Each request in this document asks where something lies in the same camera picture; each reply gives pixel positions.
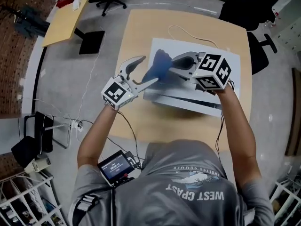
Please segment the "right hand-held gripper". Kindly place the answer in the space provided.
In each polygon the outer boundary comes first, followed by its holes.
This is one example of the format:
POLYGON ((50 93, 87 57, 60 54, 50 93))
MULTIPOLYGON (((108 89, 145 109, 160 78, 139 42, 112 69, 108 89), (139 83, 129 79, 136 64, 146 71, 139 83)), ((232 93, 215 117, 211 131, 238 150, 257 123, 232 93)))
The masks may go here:
POLYGON ((221 90, 231 74, 230 52, 185 52, 172 59, 170 72, 202 89, 221 90))

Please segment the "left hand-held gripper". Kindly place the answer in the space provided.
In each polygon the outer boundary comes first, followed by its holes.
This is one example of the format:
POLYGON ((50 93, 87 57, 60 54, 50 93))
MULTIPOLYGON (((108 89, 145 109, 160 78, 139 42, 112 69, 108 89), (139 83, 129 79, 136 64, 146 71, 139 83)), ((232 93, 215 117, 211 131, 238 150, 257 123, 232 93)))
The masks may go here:
POLYGON ((146 90, 159 80, 159 78, 154 78, 146 82, 136 82, 130 79, 130 74, 145 59, 146 56, 135 56, 126 60, 120 65, 119 73, 115 77, 110 78, 104 86, 101 92, 102 98, 114 110, 119 110, 129 102, 132 102, 138 97, 138 93, 146 90))

